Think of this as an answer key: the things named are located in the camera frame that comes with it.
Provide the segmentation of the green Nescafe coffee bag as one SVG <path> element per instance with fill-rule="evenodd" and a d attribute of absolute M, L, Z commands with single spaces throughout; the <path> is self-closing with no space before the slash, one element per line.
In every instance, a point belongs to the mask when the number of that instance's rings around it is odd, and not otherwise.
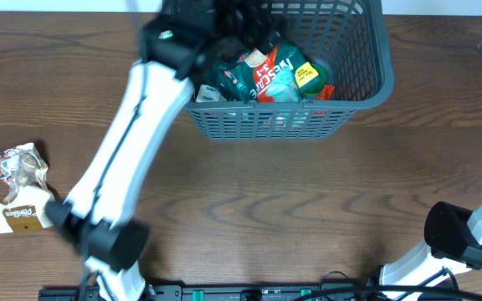
<path fill-rule="evenodd" d="M 291 42 L 284 41 L 268 54 L 257 49 L 243 50 L 231 58 L 217 60 L 205 74 L 208 84 L 218 89 L 227 100 L 275 103 L 267 89 L 276 75 L 291 72 L 301 95 L 313 85 L 318 73 L 312 63 Z"/>

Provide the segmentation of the light green tissue pack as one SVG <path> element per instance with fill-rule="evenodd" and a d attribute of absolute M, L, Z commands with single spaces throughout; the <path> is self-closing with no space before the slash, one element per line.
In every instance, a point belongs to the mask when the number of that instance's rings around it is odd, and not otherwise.
<path fill-rule="evenodd" d="M 282 71 L 276 75 L 267 89 L 267 95 L 275 103 L 299 103 L 300 92 L 291 72 Z"/>

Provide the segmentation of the clear bag of tissue packs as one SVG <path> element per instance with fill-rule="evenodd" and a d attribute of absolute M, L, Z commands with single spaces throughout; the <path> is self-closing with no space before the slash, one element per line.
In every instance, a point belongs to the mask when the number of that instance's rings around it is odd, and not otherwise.
<path fill-rule="evenodd" d="M 217 103 L 225 102 L 226 99 L 218 89 L 211 85 L 201 84 L 195 101 L 197 103 Z"/>

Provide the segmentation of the orange spaghetti packet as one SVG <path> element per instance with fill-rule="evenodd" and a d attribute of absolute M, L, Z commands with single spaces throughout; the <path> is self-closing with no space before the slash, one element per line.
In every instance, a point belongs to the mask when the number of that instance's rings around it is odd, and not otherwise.
<path fill-rule="evenodd" d="M 325 84 L 320 93 L 315 97 L 317 100 L 330 100 L 335 91 L 335 87 L 330 84 Z"/>

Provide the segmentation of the beige cookie bag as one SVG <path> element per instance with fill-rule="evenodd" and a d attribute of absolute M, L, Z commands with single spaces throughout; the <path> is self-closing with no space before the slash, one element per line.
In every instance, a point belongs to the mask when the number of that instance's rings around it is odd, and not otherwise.
<path fill-rule="evenodd" d="M 25 233 L 53 226 L 44 208 L 54 199 L 49 166 L 33 142 L 0 152 L 0 180 L 9 187 L 0 203 L 0 234 Z"/>

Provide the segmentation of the green lid jar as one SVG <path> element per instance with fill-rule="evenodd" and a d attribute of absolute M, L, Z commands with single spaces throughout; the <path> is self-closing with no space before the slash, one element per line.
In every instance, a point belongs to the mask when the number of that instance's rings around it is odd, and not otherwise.
<path fill-rule="evenodd" d="M 327 81 L 327 72 L 319 64 L 311 65 L 318 73 L 318 77 L 312 80 L 313 85 L 301 93 L 304 98 L 315 98 L 325 87 Z"/>

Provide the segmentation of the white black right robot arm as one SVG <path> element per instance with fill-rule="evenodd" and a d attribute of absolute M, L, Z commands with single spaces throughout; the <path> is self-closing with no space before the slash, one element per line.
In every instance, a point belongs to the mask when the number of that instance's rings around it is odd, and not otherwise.
<path fill-rule="evenodd" d="M 382 266 L 377 292 L 391 300 L 419 300 L 446 279 L 482 268 L 482 205 L 472 211 L 447 202 L 430 209 L 423 240 Z"/>

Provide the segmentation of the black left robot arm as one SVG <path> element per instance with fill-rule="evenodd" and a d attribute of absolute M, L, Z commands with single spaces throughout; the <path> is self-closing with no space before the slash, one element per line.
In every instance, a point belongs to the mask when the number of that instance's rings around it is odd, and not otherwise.
<path fill-rule="evenodd" d="M 161 12 L 136 25 L 139 59 L 110 128 L 67 197 L 45 206 L 104 300 L 139 300 L 148 289 L 138 261 L 149 231 L 134 214 L 146 174 L 191 100 L 194 81 L 213 65 L 224 40 L 266 54 L 284 27 L 260 1 L 206 1 L 199 12 L 202 23 Z"/>

